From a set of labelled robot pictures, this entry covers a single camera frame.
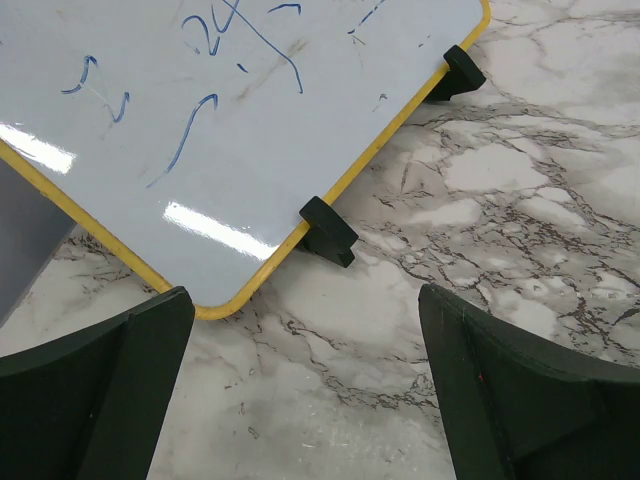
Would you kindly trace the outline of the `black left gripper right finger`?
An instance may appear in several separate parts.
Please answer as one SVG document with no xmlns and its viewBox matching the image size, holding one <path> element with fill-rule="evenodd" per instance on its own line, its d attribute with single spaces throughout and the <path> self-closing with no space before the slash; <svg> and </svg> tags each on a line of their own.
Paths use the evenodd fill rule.
<svg viewBox="0 0 640 480">
<path fill-rule="evenodd" d="M 636 479 L 639 371 L 425 284 L 419 317 L 459 479 Z"/>
</svg>

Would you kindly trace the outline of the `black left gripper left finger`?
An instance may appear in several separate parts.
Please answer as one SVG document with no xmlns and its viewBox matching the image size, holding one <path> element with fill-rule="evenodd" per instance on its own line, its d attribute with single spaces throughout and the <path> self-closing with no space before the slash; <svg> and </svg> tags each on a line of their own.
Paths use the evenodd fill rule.
<svg viewBox="0 0 640 480">
<path fill-rule="evenodd" d="M 176 287 L 2 357 L 2 478 L 146 478 L 193 323 Z"/>
</svg>

